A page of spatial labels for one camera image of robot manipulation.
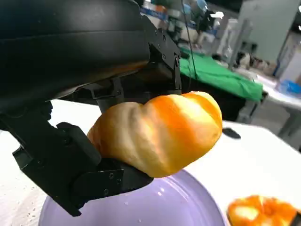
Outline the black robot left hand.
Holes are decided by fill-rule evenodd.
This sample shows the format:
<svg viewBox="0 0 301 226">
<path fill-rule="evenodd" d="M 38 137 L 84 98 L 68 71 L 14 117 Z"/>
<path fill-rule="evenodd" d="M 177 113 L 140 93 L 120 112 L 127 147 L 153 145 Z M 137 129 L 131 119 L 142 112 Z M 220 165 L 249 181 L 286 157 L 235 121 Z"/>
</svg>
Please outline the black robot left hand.
<svg viewBox="0 0 301 226">
<path fill-rule="evenodd" d="M 141 0 L 3 0 L 0 127 L 20 170 L 70 215 L 152 178 L 104 159 L 75 125 L 49 123 L 51 100 L 90 90 L 101 110 L 181 93 L 180 51 Z"/>
</svg>

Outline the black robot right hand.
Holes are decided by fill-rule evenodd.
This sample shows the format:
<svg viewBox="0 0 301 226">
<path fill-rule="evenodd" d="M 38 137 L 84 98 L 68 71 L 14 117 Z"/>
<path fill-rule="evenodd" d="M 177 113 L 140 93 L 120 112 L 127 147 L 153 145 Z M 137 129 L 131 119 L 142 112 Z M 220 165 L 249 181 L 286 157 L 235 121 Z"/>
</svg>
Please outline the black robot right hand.
<svg viewBox="0 0 301 226">
<path fill-rule="evenodd" d="M 292 222 L 290 223 L 290 226 L 301 226 L 301 213 L 300 212 L 297 212 L 297 214 L 293 218 Z"/>
</svg>

